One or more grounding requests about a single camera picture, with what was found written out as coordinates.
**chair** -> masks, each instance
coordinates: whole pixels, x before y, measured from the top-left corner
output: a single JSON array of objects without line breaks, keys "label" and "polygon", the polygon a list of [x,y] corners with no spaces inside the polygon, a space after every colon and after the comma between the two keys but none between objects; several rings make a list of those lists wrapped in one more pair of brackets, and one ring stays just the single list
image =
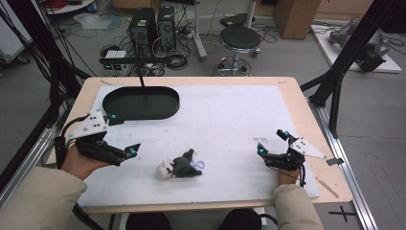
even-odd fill
[{"label": "chair", "polygon": [[261,42],[260,35],[244,26],[230,26],[222,30],[220,33],[220,43],[227,50],[233,51],[232,57],[222,58],[216,66],[216,71],[219,75],[235,76],[251,76],[251,65],[248,61],[239,57],[240,53],[254,53]]}]

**metal stool leg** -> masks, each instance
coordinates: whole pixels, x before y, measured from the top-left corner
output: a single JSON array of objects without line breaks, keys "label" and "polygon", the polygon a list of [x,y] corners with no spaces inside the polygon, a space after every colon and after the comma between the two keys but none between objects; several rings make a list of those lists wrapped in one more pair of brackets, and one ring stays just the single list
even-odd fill
[{"label": "metal stool leg", "polygon": [[250,63],[245,59],[240,58],[238,52],[234,52],[232,57],[222,58],[216,66],[217,73],[223,77],[235,77],[237,74],[241,74],[245,77],[251,77],[251,69]]}]

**toy figure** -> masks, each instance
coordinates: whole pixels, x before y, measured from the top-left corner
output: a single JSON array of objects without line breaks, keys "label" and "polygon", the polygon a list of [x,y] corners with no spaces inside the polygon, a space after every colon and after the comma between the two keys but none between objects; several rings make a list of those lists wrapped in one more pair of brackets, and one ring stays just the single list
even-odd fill
[{"label": "toy figure", "polygon": [[192,157],[194,150],[189,149],[183,156],[173,159],[173,161],[165,160],[158,166],[156,177],[160,180],[165,180],[171,177],[194,177],[201,175],[199,171],[192,167]]}]

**human hand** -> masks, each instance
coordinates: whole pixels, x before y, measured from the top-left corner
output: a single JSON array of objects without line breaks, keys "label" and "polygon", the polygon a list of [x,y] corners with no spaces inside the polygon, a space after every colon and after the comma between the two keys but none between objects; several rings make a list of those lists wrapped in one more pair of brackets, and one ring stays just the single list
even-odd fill
[{"label": "human hand", "polygon": [[278,169],[278,186],[284,184],[296,184],[296,180],[298,180],[300,171],[287,171]]},{"label": "human hand", "polygon": [[71,148],[69,148],[65,161],[63,161],[60,169],[84,180],[94,170],[106,166],[109,166],[109,164],[81,155],[78,147],[73,145]]}]

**white bracket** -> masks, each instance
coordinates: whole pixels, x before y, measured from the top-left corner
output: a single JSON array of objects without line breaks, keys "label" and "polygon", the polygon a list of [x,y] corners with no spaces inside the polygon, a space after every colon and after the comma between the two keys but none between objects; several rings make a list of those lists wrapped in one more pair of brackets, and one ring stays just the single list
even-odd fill
[{"label": "white bracket", "polygon": [[69,135],[68,140],[89,136],[107,130],[101,111],[95,111],[80,123]]},{"label": "white bracket", "polygon": [[320,158],[320,159],[327,158],[322,152],[320,152],[317,148],[315,148],[313,145],[311,145],[303,137],[300,137],[298,140],[296,140],[294,143],[292,143],[290,145],[290,148],[292,148],[296,152],[299,152],[306,156],[312,156],[312,157],[316,157],[316,158]]}]

